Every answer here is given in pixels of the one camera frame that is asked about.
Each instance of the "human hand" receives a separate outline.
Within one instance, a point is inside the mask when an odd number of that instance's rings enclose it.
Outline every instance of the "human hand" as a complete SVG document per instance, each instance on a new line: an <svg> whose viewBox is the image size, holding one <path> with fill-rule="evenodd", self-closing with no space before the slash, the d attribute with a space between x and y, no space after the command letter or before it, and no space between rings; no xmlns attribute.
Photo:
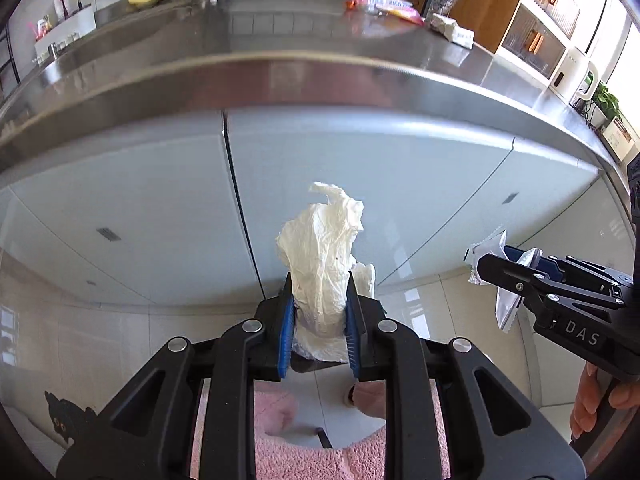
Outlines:
<svg viewBox="0 0 640 480"><path fill-rule="evenodd" d="M569 426L574 438L580 437L584 432L589 433L596 425L596 410L604 395L596 380L597 371L598 367L591 363L587 363L582 371L574 409L569 418ZM609 404L617 410L640 406L640 384L619 384L609 395Z"/></svg>

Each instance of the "electric kettle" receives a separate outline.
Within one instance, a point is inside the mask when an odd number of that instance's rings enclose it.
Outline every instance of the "electric kettle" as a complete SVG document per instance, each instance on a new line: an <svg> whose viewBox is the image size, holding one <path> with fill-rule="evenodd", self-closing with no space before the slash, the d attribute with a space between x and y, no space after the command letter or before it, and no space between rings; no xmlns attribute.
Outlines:
<svg viewBox="0 0 640 480"><path fill-rule="evenodd" d="M582 91L580 86L589 72L593 74L593 80ZM549 88L565 103L573 101L574 97L588 101L593 97L599 82L600 72L593 61L577 48L571 47L551 79Z"/></svg>

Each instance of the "plastic wrapper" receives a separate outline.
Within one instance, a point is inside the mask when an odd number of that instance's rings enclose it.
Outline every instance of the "plastic wrapper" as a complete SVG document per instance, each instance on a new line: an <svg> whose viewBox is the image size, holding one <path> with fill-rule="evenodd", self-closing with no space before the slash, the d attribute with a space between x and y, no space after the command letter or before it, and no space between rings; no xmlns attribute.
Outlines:
<svg viewBox="0 0 640 480"><path fill-rule="evenodd" d="M351 246L362 231L364 205L341 188L315 182L327 204L311 204L284 224L278 255L291 273L296 305L294 351L306 358L348 362L344 324L349 272L363 296L373 295L373 265L358 264Z"/></svg>
<svg viewBox="0 0 640 480"><path fill-rule="evenodd" d="M424 24L424 18L420 12L414 9L411 2L407 0L348 0L347 8L375 14L384 12L416 25Z"/></svg>
<svg viewBox="0 0 640 480"><path fill-rule="evenodd" d="M473 244L469 247L465 255L466 263L471 265L469 283L473 283L475 285L491 285L491 283L484 281L478 274L478 261L486 254L494 254L495 256L500 256L507 260L507 255L504 253L506 241L507 231L498 229L482 242ZM541 256L542 251L540 249L533 248L523 253L518 259L518 263L527 267L535 268L540 261ZM504 288L497 288L498 292L495 298L495 319L500 330L507 333L511 329L511 325L515 319L522 297L514 292L505 290Z"/></svg>

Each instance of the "window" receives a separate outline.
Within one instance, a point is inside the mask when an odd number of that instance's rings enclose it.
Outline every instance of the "window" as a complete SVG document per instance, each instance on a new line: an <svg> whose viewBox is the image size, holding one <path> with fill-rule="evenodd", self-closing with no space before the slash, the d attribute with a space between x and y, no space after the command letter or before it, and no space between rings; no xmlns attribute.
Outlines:
<svg viewBox="0 0 640 480"><path fill-rule="evenodd" d="M600 76L605 82L615 66L620 45L626 39L630 24L631 20L620 1L607 0L600 27L587 52L600 70Z"/></svg>
<svg viewBox="0 0 640 480"><path fill-rule="evenodd" d="M618 64L609 78L607 86L620 101L620 111L636 132L640 132L640 32L631 27Z"/></svg>

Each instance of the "black cat sticker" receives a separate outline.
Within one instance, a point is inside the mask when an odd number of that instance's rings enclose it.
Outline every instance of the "black cat sticker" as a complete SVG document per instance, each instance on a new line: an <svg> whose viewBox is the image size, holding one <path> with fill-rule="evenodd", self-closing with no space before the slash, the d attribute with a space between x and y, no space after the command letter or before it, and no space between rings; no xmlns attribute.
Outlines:
<svg viewBox="0 0 640 480"><path fill-rule="evenodd" d="M44 397L49 405L49 416L53 422L54 431L69 443L72 438L74 442L82 438L86 428L96 418L94 410L87 408L84 411L70 400L60 399L49 392L44 392Z"/></svg>

